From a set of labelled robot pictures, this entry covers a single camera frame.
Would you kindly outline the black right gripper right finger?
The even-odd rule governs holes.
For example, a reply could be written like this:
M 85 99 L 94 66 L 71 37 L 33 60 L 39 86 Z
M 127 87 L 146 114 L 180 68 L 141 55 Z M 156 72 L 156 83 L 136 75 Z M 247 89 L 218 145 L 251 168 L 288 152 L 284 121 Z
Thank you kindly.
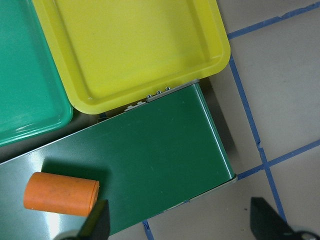
M 295 231 L 263 197 L 250 200 L 250 229 L 256 240 L 296 240 Z

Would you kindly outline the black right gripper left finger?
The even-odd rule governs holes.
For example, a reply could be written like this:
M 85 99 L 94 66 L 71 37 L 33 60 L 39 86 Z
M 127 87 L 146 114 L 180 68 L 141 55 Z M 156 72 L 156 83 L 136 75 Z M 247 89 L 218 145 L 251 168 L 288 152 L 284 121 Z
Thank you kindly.
M 110 236 L 110 210 L 107 199 L 98 200 L 79 230 L 76 240 L 107 240 Z

